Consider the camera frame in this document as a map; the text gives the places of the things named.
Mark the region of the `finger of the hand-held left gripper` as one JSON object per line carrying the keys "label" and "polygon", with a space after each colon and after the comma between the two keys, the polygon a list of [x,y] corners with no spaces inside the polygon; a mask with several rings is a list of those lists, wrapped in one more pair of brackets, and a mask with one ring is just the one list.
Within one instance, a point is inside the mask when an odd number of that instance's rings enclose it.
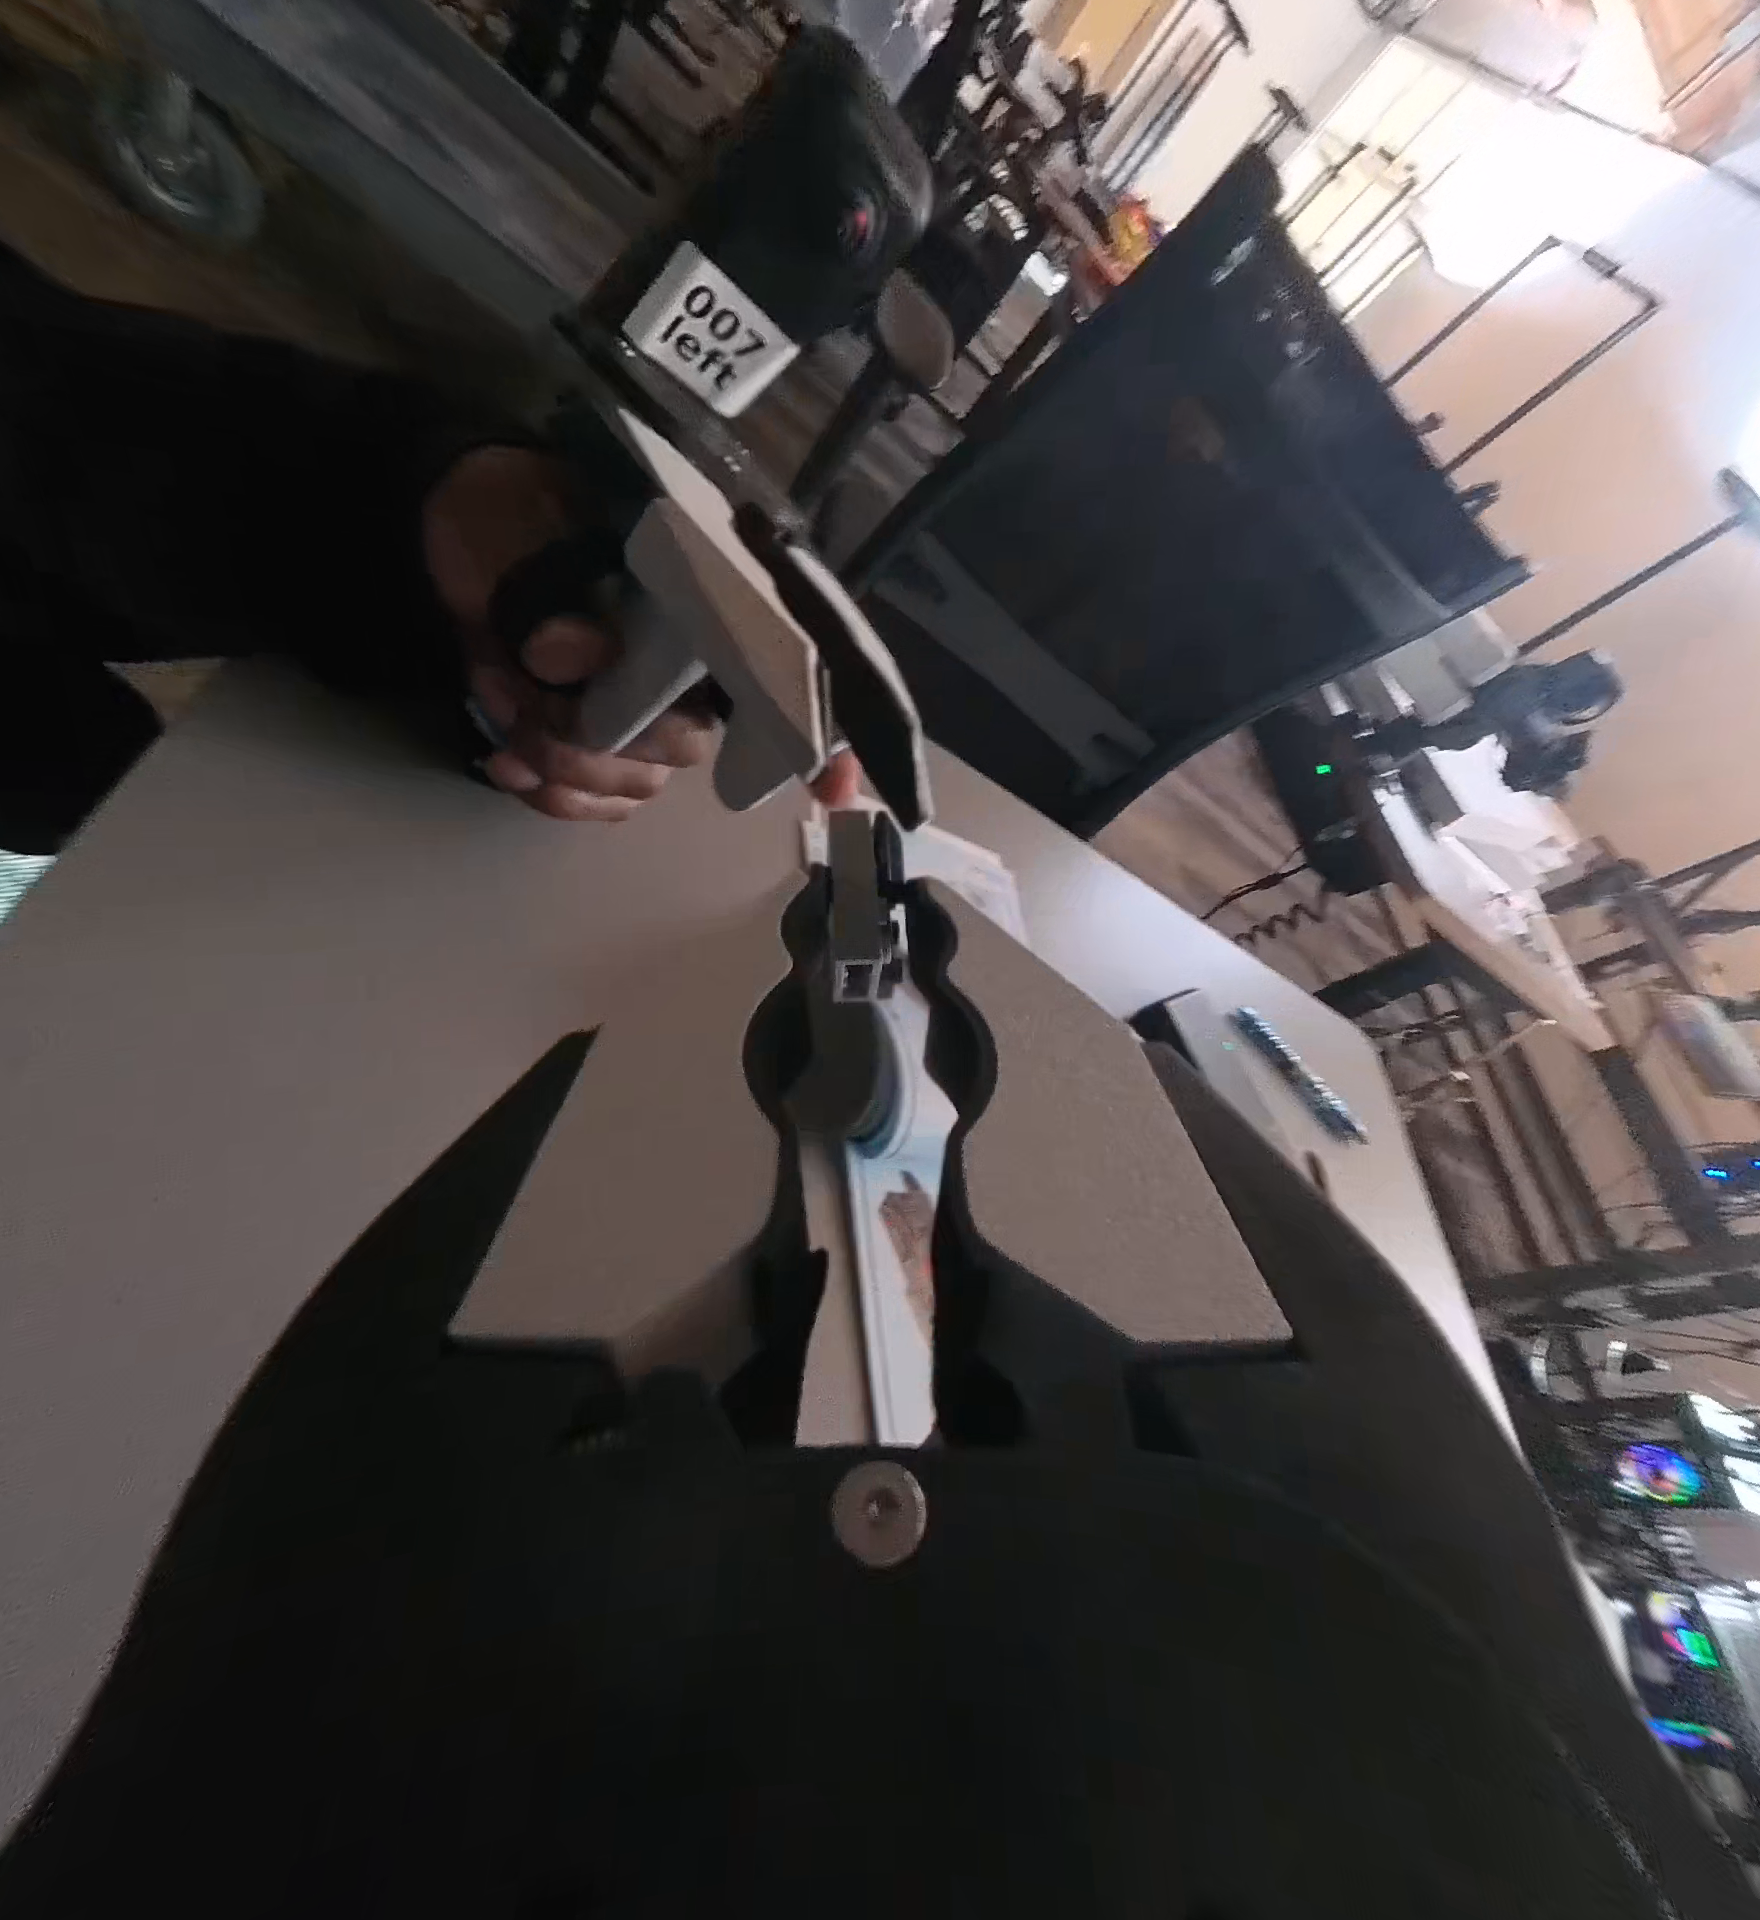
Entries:
{"label": "finger of the hand-held left gripper", "polygon": [[772,541],[772,582],[815,642],[835,723],[898,829],[930,824],[930,768],[913,694],[867,612],[811,546]]}
{"label": "finger of the hand-held left gripper", "polygon": [[770,572],[723,520],[654,499],[624,546],[618,653],[581,695],[581,746],[622,751],[712,682],[730,706],[712,765],[721,804],[747,813],[829,758],[824,675]]}

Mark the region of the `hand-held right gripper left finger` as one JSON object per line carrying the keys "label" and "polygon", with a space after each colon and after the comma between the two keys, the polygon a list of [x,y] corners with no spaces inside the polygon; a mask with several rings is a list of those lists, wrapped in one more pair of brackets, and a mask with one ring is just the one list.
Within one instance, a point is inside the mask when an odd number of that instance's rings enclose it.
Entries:
{"label": "hand-held right gripper left finger", "polygon": [[712,1383],[776,1352],[805,1380],[824,1261],[747,1070],[753,1015],[793,969],[782,922],[803,888],[774,879],[609,988],[449,1318],[451,1346]]}

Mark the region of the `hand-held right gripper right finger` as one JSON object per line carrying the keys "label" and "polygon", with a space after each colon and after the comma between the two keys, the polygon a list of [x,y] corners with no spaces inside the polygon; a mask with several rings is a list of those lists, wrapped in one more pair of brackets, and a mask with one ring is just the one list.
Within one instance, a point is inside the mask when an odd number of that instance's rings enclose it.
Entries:
{"label": "hand-held right gripper right finger", "polygon": [[912,883],[924,1062],[955,1117],[933,1383],[1291,1356],[1295,1331],[1124,1020],[944,880]]}

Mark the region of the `grey toy brick assembly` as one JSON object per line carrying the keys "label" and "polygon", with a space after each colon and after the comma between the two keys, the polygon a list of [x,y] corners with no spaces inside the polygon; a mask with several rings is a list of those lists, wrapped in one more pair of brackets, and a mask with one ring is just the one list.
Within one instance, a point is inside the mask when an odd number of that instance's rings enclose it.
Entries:
{"label": "grey toy brick assembly", "polygon": [[838,1006],[893,996],[907,974],[906,847],[885,808],[829,808],[803,829],[824,877],[824,982]]}

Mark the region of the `person's left forearm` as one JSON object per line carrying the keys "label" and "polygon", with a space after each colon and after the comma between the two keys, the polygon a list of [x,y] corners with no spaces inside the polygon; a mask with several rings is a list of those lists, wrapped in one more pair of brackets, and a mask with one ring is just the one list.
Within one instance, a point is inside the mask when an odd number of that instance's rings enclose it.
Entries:
{"label": "person's left forearm", "polygon": [[0,239],[0,648],[20,675],[284,656],[455,709],[428,499],[531,443],[401,372],[85,297]]}

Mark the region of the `brown desk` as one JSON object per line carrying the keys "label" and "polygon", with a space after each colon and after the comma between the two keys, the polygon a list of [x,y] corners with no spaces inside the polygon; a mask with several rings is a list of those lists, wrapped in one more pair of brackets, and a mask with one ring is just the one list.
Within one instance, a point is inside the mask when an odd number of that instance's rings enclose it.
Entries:
{"label": "brown desk", "polygon": [[1291,1356],[936,1390],[803,1447],[448,1325],[609,988],[803,877],[800,796],[541,827],[283,677],[0,927],[0,1916],[1760,1916],[1596,1632],[1360,1037],[937,754],[1109,1014],[1251,1006],[1313,1188],[1143,1042]]}

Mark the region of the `person's left hand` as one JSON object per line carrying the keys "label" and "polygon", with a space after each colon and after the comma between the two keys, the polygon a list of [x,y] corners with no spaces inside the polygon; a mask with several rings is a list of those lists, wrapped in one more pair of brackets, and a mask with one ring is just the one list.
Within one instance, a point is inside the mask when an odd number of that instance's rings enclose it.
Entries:
{"label": "person's left hand", "polygon": [[521,640],[497,630],[489,607],[502,579],[581,531],[582,499],[550,454],[480,445],[428,494],[424,560],[458,634],[470,702],[484,715],[484,778],[544,818],[618,824],[678,772],[712,765],[723,718],[710,699],[685,694],[616,749],[581,742],[584,690],[624,653],[622,607],[607,584],[595,589],[588,612],[546,616]]}

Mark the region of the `black power bank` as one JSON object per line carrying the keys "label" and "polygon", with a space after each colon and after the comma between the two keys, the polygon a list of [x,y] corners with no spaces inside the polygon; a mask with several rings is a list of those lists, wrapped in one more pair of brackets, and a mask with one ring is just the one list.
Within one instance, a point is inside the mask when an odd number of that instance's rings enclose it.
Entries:
{"label": "black power bank", "polygon": [[1330,1198],[1322,1128],[1303,1107],[1298,1089],[1233,1025],[1231,1006],[1193,988],[1136,1008],[1128,1026],[1140,1041],[1182,1054],[1305,1181]]}

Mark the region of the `blue pen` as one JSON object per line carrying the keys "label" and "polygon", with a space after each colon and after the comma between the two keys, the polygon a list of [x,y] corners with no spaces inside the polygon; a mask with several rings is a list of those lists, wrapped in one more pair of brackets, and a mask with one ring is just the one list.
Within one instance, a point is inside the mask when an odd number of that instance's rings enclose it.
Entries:
{"label": "blue pen", "polygon": [[1227,1014],[1233,1032],[1251,1049],[1251,1054],[1273,1070],[1280,1085],[1306,1110],[1329,1138],[1351,1146],[1373,1142],[1365,1120],[1335,1091],[1273,1026],[1251,1006],[1233,1006]]}

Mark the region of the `toy instruction booklet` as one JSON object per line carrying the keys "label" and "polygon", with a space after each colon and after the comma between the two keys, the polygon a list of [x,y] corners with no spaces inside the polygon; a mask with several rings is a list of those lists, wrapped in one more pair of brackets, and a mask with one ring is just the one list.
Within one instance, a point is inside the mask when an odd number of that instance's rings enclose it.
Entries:
{"label": "toy instruction booklet", "polygon": [[806,1343],[797,1441],[907,1445],[933,1433],[936,1201],[957,1110],[924,1057],[926,994],[878,1006],[878,1115],[850,1142],[806,1142],[803,1189],[826,1282]]}

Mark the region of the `black mesh office chair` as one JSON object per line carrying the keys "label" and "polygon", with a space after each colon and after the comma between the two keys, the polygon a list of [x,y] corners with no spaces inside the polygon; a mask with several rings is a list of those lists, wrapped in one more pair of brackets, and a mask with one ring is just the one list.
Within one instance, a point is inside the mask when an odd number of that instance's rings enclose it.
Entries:
{"label": "black mesh office chair", "polygon": [[928,742],[1079,837],[1527,577],[1278,201],[1243,147],[844,564]]}

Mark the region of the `computer with rainbow fans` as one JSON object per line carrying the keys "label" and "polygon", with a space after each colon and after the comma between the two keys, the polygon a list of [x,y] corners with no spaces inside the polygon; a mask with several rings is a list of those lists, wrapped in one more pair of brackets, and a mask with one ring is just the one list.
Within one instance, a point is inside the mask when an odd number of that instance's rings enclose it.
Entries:
{"label": "computer with rainbow fans", "polygon": [[1622,1438],[1605,1458],[1608,1498],[1631,1509],[1700,1512],[1732,1509],[1717,1454],[1688,1438]]}

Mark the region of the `person's black jacket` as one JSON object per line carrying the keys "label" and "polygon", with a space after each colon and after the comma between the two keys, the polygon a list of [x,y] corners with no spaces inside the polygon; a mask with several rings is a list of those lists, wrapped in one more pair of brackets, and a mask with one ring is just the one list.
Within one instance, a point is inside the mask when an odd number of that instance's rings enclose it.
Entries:
{"label": "person's black jacket", "polygon": [[161,731],[107,663],[2,645],[0,850],[64,850]]}

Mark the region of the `black floor lamp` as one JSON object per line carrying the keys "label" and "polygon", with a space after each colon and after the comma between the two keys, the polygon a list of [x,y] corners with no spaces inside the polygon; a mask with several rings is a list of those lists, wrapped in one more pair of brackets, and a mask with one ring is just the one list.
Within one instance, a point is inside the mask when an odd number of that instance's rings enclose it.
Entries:
{"label": "black floor lamp", "polygon": [[1562,612],[1561,616],[1551,620],[1547,627],[1542,627],[1537,634],[1515,642],[1515,648],[1514,648],[1515,660],[1527,660],[1557,645],[1567,634],[1573,634],[1576,628],[1586,625],[1598,612],[1612,610],[1626,598],[1634,597],[1640,589],[1650,586],[1660,579],[1684,567],[1686,560],[1702,555],[1704,551],[1717,545],[1719,541],[1744,535],[1760,545],[1760,491],[1735,468],[1721,468],[1719,473],[1716,476],[1716,486],[1717,486],[1719,499],[1724,503],[1724,514],[1719,520],[1716,520],[1711,526],[1704,528],[1702,531],[1693,534],[1691,538],[1681,541],[1680,545],[1663,553],[1660,559],[1640,564],[1639,569],[1634,569],[1633,572],[1628,572],[1625,579],[1610,584],[1608,589],[1593,594],[1591,598],[1582,601],[1574,608]]}

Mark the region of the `black metal frame stand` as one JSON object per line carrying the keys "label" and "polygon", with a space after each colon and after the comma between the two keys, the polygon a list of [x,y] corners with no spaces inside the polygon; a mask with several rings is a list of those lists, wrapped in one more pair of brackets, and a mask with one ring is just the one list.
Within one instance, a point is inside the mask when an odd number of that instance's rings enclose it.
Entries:
{"label": "black metal frame stand", "polygon": [[1665,291],[1610,252],[1551,236],[1397,352],[1389,384],[1437,468],[1464,480],[1665,309]]}

